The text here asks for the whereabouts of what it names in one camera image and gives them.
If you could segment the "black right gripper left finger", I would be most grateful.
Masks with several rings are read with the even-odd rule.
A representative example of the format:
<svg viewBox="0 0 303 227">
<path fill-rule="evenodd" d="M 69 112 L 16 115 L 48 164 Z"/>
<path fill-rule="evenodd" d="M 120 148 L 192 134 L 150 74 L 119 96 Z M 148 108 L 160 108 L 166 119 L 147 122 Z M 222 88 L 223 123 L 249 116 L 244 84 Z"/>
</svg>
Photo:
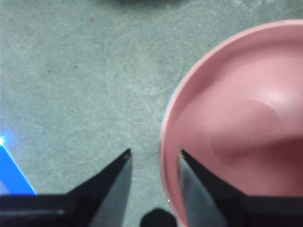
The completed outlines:
<svg viewBox="0 0 303 227">
<path fill-rule="evenodd" d="M 2 227 L 120 227 L 132 174 L 127 149 L 90 179 L 65 194 L 3 195 Z"/>
</svg>

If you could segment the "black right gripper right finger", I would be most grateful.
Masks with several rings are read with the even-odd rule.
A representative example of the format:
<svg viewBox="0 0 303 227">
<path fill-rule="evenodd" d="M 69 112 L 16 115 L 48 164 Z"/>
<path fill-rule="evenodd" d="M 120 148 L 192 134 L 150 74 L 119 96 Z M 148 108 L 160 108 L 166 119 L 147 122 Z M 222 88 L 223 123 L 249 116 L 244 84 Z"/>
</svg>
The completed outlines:
<svg viewBox="0 0 303 227">
<path fill-rule="evenodd" d="M 301 227 L 303 199 L 247 195 L 181 149 L 178 183 L 190 227 Z"/>
</svg>

